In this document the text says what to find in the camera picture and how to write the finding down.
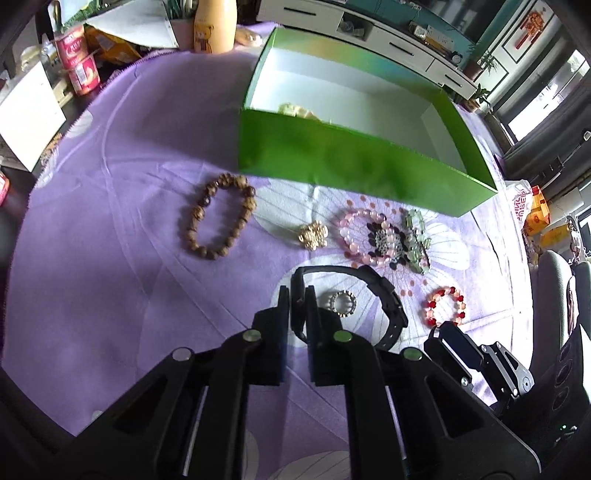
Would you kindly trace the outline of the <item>black wrist watch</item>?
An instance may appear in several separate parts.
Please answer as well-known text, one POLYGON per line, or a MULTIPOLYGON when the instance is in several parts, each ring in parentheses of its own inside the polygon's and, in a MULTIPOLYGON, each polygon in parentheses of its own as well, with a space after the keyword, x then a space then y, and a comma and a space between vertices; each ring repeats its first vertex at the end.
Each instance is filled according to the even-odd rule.
POLYGON ((402 331, 408 327, 408 316, 404 311, 400 297, 394 290, 394 285, 367 265, 358 269, 335 265, 297 267, 290 277, 290 328, 295 337, 304 344, 308 343, 307 335, 304 333, 304 327, 308 322, 308 307, 305 299, 307 285, 305 285, 304 276, 312 273, 342 274, 361 280, 370 293, 380 300, 382 311, 389 321, 386 333, 375 347, 382 351, 390 351, 396 345, 402 331))

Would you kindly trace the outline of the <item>gold flower brooch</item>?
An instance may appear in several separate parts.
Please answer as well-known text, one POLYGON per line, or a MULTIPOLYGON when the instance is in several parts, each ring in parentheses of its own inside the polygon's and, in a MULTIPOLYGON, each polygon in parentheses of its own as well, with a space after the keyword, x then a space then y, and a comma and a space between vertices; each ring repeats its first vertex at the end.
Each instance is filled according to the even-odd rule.
POLYGON ((305 250, 315 251, 328 246, 329 229, 319 221, 301 226, 297 240, 305 250))

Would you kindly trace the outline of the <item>white wrist watch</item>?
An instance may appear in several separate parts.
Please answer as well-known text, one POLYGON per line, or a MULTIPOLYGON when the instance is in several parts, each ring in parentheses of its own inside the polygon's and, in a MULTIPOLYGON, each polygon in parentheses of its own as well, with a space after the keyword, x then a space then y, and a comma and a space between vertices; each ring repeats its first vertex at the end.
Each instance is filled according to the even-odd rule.
POLYGON ((277 110, 277 112, 294 118, 311 119, 315 121, 320 120, 314 112, 311 112, 311 110, 290 102, 280 104, 279 110, 277 110))

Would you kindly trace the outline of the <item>yellow red package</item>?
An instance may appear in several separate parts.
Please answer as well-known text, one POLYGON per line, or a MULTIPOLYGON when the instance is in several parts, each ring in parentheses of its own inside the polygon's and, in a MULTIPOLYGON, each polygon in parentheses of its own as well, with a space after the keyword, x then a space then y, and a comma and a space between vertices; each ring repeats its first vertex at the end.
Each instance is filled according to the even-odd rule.
POLYGON ((532 193, 532 208, 524 224, 525 233, 530 237, 539 234, 551 224, 550 208, 541 188, 534 186, 532 193))

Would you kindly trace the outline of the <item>white plastic shopping bag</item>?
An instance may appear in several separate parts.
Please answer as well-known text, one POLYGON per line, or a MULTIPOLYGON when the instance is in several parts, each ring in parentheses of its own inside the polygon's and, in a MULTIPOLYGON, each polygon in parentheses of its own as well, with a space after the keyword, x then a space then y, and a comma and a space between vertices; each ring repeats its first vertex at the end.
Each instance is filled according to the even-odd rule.
POLYGON ((533 187, 527 180, 508 180, 505 182, 505 194, 511 203, 512 213, 526 233, 531 229, 527 224, 527 217, 533 208, 533 187))

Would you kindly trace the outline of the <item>purple floral tablecloth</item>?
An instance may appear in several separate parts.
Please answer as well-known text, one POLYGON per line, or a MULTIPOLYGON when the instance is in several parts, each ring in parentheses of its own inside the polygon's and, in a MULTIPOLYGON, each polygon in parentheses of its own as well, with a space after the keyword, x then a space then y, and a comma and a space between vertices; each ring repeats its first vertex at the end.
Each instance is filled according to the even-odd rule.
MULTIPOLYGON (((186 248, 198 191, 235 170, 238 115, 257 54, 166 53, 123 70, 74 124, 37 181, 14 253, 2 366, 60 427, 79 434, 177 347, 199 352, 252 323, 304 264, 351 265, 339 244, 348 207, 398 221, 406 205, 361 193, 250 178, 257 208, 228 257, 186 248), (329 227, 305 251, 301 225, 329 227)), ((490 135, 467 119, 499 194, 461 218, 424 211, 431 270, 381 269, 423 347, 422 303, 438 287, 465 295, 463 330, 501 342, 529 366, 530 277, 490 135)), ((290 334, 286 382, 250 390, 243 479, 349 479, 342 389, 315 389, 290 334)))

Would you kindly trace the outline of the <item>green cardboard box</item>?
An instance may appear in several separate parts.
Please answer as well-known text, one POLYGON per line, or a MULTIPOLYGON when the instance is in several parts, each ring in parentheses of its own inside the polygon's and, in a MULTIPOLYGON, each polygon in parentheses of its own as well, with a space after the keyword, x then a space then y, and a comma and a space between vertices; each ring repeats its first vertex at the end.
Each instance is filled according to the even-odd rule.
POLYGON ((410 69, 318 34, 273 28, 240 112, 243 173, 459 217, 496 183, 447 93, 410 69), (320 120, 280 114, 290 102, 320 120))

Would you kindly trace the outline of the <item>potted plant by cabinet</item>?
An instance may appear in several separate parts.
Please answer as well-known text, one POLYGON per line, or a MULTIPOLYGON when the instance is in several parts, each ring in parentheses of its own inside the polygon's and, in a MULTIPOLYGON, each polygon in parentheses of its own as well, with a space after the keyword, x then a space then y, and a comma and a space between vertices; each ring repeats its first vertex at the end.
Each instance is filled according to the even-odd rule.
POLYGON ((488 104, 489 95, 490 91, 479 84, 475 93, 465 101, 465 108, 471 113, 476 112, 482 104, 488 104))

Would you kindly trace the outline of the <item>small alarm clock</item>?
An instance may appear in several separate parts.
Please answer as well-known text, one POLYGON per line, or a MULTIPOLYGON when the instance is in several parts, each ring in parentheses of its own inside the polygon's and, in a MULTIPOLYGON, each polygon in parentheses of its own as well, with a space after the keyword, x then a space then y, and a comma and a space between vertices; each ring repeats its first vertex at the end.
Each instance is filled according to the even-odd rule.
POLYGON ((454 65, 460 65, 462 63, 463 60, 463 55, 458 53, 458 52, 454 52, 452 55, 452 63, 454 65))

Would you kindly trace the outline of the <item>white tv cabinet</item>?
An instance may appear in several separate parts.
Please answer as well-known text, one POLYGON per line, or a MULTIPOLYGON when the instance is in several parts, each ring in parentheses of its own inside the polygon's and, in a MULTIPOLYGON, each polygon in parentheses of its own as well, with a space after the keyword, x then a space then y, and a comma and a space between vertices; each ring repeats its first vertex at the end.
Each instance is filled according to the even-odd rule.
POLYGON ((477 85, 443 55, 418 39, 361 13, 324 1, 262 0, 256 20, 322 34, 397 62, 469 100, 477 85))

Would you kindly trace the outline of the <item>pink yogurt cup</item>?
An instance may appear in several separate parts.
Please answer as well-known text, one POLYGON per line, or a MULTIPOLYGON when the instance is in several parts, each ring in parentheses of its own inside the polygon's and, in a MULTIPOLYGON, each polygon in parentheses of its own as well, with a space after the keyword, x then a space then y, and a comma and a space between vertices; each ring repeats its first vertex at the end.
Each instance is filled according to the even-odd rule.
POLYGON ((83 24, 69 28, 55 40, 61 64, 65 70, 73 69, 88 56, 87 41, 83 24))
POLYGON ((84 96, 100 84, 100 76, 93 55, 80 60, 68 70, 68 76, 77 96, 84 96))

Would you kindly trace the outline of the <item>yellow bear bottle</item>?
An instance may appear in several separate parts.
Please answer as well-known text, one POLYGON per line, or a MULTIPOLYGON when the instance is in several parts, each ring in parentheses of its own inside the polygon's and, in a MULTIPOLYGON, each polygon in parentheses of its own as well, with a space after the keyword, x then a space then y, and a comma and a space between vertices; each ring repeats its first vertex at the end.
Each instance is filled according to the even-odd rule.
POLYGON ((199 0, 193 20, 194 52, 228 53, 235 45, 236 24, 235 0, 199 0))

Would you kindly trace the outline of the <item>white box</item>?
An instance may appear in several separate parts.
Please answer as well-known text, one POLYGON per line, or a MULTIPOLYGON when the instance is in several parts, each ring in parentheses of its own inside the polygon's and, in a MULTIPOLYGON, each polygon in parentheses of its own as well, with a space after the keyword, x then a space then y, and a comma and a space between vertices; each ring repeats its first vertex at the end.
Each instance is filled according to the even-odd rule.
POLYGON ((1 140, 29 172, 65 120, 41 62, 1 98, 1 140))

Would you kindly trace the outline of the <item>white paper sheet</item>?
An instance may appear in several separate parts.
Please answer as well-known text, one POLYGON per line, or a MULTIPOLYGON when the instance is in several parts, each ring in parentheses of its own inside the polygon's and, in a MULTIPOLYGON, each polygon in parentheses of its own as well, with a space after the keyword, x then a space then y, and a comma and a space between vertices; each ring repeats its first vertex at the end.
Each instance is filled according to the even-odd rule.
POLYGON ((106 34, 148 48, 176 49, 178 43, 162 1, 126 1, 85 21, 106 34))

